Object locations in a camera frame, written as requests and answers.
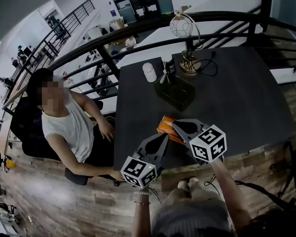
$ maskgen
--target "dark table surface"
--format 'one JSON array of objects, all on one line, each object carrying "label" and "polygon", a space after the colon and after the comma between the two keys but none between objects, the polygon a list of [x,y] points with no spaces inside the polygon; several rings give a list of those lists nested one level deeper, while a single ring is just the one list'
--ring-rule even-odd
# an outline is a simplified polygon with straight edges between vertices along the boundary
[{"label": "dark table surface", "polygon": [[[121,169],[140,143],[156,134],[164,115],[175,119],[199,119],[215,124],[226,133],[225,156],[285,140],[296,133],[288,104],[269,68],[251,47],[225,47],[195,52],[199,59],[210,59],[218,66],[215,77],[201,73],[189,75],[181,71],[181,54],[174,54],[176,75],[196,89],[194,101],[183,112],[155,93],[153,83],[146,80],[142,66],[150,62],[162,76],[160,58],[138,62],[120,70],[116,107],[114,168]],[[212,74],[212,63],[204,73]],[[170,141],[165,168],[195,164],[185,146]]]}]

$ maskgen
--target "white sleeveless shirt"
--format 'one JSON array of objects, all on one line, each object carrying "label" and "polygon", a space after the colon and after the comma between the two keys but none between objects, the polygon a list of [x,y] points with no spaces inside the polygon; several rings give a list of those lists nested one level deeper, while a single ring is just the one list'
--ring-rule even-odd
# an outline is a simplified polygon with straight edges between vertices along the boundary
[{"label": "white sleeveless shirt", "polygon": [[72,95],[69,93],[68,96],[65,105],[69,111],[68,116],[56,118],[42,112],[43,133],[45,138],[53,133],[63,136],[77,160],[84,162],[93,147],[93,123]]}]

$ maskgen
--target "bracelet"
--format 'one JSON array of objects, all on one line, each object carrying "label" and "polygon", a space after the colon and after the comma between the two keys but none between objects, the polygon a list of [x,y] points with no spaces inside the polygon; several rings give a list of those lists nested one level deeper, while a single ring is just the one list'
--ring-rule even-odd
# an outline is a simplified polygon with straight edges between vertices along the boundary
[{"label": "bracelet", "polygon": [[137,201],[134,201],[134,203],[136,203],[136,204],[140,204],[140,205],[150,204],[150,202],[149,202],[149,203],[138,203]]},{"label": "bracelet", "polygon": [[151,195],[150,192],[141,192],[141,191],[136,191],[136,192],[134,192],[134,194],[138,194],[138,195],[148,195],[148,196]]}]

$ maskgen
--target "white marker cube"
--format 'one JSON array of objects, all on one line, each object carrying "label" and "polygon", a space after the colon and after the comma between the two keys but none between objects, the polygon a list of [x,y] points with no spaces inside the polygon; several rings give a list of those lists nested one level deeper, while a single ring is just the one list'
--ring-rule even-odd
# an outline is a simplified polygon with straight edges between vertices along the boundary
[{"label": "white marker cube", "polygon": [[157,177],[156,166],[129,156],[120,171],[126,182],[144,188]]},{"label": "white marker cube", "polygon": [[215,125],[192,139],[189,144],[193,156],[207,162],[213,162],[227,150],[226,134]]}]

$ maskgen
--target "office desk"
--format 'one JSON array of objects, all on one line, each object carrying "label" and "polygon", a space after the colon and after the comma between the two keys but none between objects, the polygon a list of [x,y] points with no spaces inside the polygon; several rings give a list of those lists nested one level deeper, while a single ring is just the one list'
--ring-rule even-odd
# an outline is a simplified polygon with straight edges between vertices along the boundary
[{"label": "office desk", "polygon": [[[163,115],[175,119],[198,119],[215,124],[226,133],[225,156],[244,153],[263,145],[286,140],[296,133],[288,104],[266,64],[251,47],[224,47],[197,51],[195,56],[218,65],[215,77],[189,75],[179,68],[181,54],[175,54],[176,75],[196,89],[194,101],[178,111],[155,93],[142,66],[152,63],[157,77],[162,76],[160,58],[131,64],[120,69],[115,124],[114,167],[121,169],[127,156],[139,144],[156,134]],[[204,72],[212,73],[214,64]],[[185,146],[170,141],[165,168],[195,164]]]}]

